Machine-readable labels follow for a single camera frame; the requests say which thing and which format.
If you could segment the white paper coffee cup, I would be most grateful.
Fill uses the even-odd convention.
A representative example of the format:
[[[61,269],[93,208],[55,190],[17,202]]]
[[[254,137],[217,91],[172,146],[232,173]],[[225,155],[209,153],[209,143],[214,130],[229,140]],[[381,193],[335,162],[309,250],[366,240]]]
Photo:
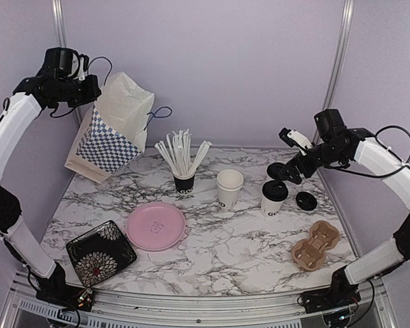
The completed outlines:
[[[260,212],[264,217],[274,217],[278,214],[283,203],[283,200],[274,201],[263,195],[261,199]]]
[[[280,181],[280,182],[285,182],[286,180],[281,178],[279,175],[279,171],[267,171],[267,180],[274,180],[274,181]]]

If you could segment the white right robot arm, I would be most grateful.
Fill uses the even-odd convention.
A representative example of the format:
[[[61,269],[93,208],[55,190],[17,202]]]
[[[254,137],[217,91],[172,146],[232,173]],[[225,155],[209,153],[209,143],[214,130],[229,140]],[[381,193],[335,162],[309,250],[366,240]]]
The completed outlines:
[[[405,283],[400,264],[410,260],[410,154],[393,154],[375,133],[365,128],[333,131],[313,143],[295,129],[277,136],[296,153],[279,173],[295,185],[320,172],[342,211],[361,255],[331,278],[325,291],[329,305],[339,306],[356,286],[389,273],[389,288]]]

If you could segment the blue checkered paper bag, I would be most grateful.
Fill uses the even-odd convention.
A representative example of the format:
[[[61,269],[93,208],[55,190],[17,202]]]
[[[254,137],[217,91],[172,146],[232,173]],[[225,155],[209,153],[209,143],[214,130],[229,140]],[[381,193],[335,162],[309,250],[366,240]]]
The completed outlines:
[[[167,118],[170,107],[154,110],[154,93],[125,72],[108,77],[87,111],[64,167],[98,184],[146,150],[151,120]]]

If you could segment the stack of black lids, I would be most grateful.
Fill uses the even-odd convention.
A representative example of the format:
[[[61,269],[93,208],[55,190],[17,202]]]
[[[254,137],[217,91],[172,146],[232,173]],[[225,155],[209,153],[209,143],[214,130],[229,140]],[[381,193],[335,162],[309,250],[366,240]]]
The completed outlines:
[[[316,198],[311,193],[305,191],[301,191],[297,194],[296,203],[300,209],[306,211],[312,211],[318,205]]]

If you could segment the brown cardboard cup carrier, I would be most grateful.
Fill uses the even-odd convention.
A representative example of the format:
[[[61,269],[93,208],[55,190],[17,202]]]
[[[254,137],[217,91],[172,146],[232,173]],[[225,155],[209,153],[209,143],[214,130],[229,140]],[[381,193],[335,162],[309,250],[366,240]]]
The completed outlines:
[[[291,250],[294,263],[305,271],[316,271],[325,263],[326,251],[340,240],[339,230],[327,221],[317,221],[309,231],[310,236],[298,241]]]

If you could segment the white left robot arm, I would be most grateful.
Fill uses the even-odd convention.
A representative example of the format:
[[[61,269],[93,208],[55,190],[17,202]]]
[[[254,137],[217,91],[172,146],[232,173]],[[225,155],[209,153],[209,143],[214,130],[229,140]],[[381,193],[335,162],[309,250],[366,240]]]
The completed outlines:
[[[10,167],[15,166],[15,150],[31,124],[47,108],[66,103],[70,108],[94,102],[101,94],[98,77],[81,78],[66,73],[38,74],[23,79],[4,100],[0,115],[0,236],[6,247],[26,265],[40,284],[39,289],[58,304],[72,299],[63,267],[50,257],[25,223],[21,203],[3,183]]]

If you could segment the stack of white paper cups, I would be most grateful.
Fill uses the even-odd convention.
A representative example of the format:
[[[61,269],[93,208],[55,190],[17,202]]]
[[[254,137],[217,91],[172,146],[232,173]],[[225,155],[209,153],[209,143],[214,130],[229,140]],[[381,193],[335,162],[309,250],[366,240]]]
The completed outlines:
[[[243,183],[242,173],[235,169],[225,169],[217,174],[218,200],[223,209],[234,208]]]

